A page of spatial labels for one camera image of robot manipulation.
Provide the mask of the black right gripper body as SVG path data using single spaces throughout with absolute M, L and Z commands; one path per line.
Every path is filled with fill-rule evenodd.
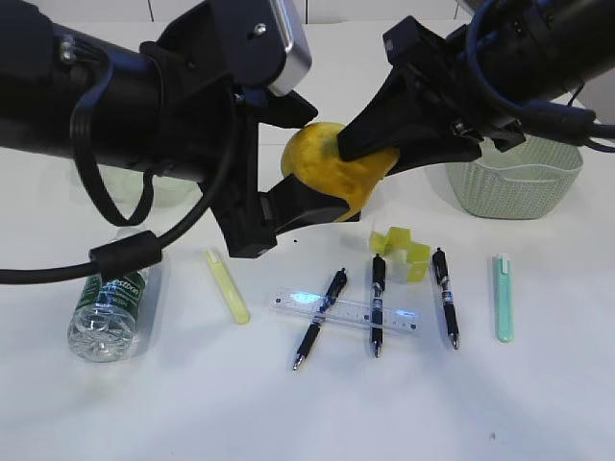
M 399 140 L 403 144 L 489 138 L 503 151 L 526 140 L 517 122 L 481 99 L 464 58 L 446 39 L 408 16 L 382 36 L 391 73 L 403 79 L 407 101 Z

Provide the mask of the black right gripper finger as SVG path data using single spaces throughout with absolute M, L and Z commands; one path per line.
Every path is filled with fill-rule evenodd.
M 364 158 L 396 148 L 399 139 L 462 137 L 478 142 L 455 132 L 460 121 L 460 115 L 414 71 L 394 68 L 372 101 L 337 136 L 339 153 L 347 161 Z
M 462 137 L 399 139 L 394 146 L 400 157 L 386 177 L 434 164 L 471 162 L 481 156 L 478 142 Z

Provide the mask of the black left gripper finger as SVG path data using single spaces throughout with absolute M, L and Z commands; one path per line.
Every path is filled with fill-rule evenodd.
M 332 223 L 350 210 L 344 199 L 318 192 L 293 174 L 259 192 L 259 199 L 265 223 L 276 235 Z

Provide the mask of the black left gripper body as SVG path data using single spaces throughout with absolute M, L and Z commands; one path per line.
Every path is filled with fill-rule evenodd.
M 303 128 L 316 108 L 295 91 L 277 97 L 240 85 L 224 61 L 213 18 L 178 18 L 140 54 L 157 68 L 160 107 L 150 154 L 167 174 L 199 183 L 203 197 L 174 228 L 167 247 L 212 211 L 231 257 L 257 258 L 277 244 L 258 191 L 260 125 Z

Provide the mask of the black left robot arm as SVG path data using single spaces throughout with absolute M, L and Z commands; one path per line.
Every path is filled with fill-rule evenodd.
M 258 129 L 301 128 L 316 108 L 295 90 L 311 65 L 293 5 L 205 1 L 137 51 L 1 5 L 1 143 L 71 158 L 70 121 L 94 103 L 88 147 L 103 165 L 211 184 L 229 254 L 255 258 L 280 234 L 345 219 L 349 205 L 290 174 L 258 190 Z

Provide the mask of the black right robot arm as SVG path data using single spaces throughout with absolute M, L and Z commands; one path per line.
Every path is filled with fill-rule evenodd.
M 614 66 L 610 1 L 487 1 L 439 36 L 407 17 L 382 37 L 391 71 L 338 135 L 346 161 L 394 148 L 394 173 L 470 162 L 490 139 L 508 151 L 528 136 L 612 153 L 614 129 L 559 104 Z

